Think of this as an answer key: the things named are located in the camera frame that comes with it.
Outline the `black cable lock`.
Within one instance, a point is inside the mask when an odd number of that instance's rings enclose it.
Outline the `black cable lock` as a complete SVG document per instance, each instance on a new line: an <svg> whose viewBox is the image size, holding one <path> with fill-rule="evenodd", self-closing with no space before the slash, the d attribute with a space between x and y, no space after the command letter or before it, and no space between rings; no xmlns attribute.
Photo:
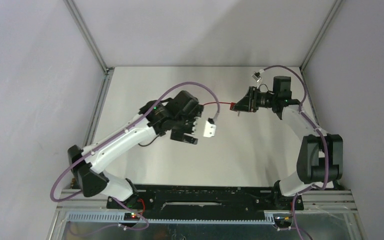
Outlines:
<svg viewBox="0 0 384 240"><path fill-rule="evenodd" d="M152 140L149 140L149 141L146 141L145 143L143 142L140 142L138 143L137 145L140 146L140 147L148 147L150 146L152 143L154 143L159 137L161 137L161 135L157 135L155 136Z"/></svg>

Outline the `red cable lock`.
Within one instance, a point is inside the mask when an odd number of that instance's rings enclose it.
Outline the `red cable lock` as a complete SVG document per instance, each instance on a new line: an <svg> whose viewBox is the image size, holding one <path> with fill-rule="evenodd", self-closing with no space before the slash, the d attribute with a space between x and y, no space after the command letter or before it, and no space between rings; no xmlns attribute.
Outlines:
<svg viewBox="0 0 384 240"><path fill-rule="evenodd" d="M216 102L216 101L213 101L213 102L206 102L206 103L203 103L202 105L203 106L208 106L208 105L228 105L229 108L231 108L231 106L235 105L236 103L235 102L225 102L225 101L220 101L220 102Z"/></svg>

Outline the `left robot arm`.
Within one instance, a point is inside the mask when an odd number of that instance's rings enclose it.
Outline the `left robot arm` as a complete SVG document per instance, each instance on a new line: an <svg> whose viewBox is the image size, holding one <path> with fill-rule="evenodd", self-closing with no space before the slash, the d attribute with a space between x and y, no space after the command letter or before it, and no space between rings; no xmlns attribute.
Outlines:
<svg viewBox="0 0 384 240"><path fill-rule="evenodd" d="M126 125L104 139L67 150L70 163L76 164L71 171L84 197L102 194L117 199L125 208L133 208L138 202L135 185L128 178L107 172L106 167L131 148L166 132L170 132L171 140L197 144L193 134L204 106L196 97L182 90L174 98L154 103L149 101Z"/></svg>

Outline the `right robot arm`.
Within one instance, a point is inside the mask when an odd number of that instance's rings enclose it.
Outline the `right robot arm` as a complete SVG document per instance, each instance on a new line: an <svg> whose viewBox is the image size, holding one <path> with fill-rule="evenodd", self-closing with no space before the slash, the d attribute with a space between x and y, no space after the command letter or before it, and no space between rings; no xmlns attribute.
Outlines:
<svg viewBox="0 0 384 240"><path fill-rule="evenodd" d="M260 108L271 109L301 141L295 172L279 180L279 190L270 196L275 208L284 209L291 197L313 188L324 190L328 183L342 178L343 138L322 129L301 102L292 98L289 76L275 76L272 90L266 92L251 86L242 99L230 105L234 112L255 113Z"/></svg>

